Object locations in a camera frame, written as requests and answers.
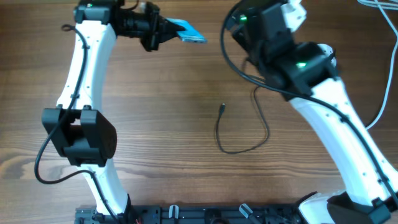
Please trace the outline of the blue screen smartphone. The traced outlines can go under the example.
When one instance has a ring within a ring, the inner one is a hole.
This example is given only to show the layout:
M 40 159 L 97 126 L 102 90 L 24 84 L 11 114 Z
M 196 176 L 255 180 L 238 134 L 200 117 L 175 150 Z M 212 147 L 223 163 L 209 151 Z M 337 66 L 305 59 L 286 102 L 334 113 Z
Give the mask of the blue screen smartphone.
M 182 42 L 205 44 L 207 39 L 199 33 L 189 22 L 182 19 L 167 18 L 173 24 L 183 27 L 184 30 L 177 31 L 177 36 Z

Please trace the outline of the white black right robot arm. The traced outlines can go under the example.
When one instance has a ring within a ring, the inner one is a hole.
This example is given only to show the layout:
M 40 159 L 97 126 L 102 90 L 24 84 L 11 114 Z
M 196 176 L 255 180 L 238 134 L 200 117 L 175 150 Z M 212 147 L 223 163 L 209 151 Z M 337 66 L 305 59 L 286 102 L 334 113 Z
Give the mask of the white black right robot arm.
M 240 1 L 222 30 L 247 52 L 258 76 L 245 80 L 279 92 L 313 128 L 336 164 L 345 188 L 315 193 L 298 205 L 308 223 L 384 223 L 397 211 L 397 170 L 355 112 L 333 53 L 314 42 L 295 43 L 305 20 L 299 1 Z

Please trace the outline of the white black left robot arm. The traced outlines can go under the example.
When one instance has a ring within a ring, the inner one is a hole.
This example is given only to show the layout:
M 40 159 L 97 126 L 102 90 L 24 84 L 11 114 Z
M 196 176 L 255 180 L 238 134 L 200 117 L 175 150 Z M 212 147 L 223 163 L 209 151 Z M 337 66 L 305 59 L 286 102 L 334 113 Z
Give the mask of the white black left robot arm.
M 138 38 L 148 52 L 174 37 L 205 42 L 187 21 L 162 17 L 157 5 L 138 2 L 137 7 L 140 12 L 124 7 L 123 1 L 78 3 L 75 24 L 63 26 L 76 35 L 67 82 L 56 106 L 42 115 L 46 141 L 85 176 L 96 200 L 92 218 L 99 223 L 138 221 L 114 167 L 116 129 L 101 112 L 106 67 L 116 39 Z

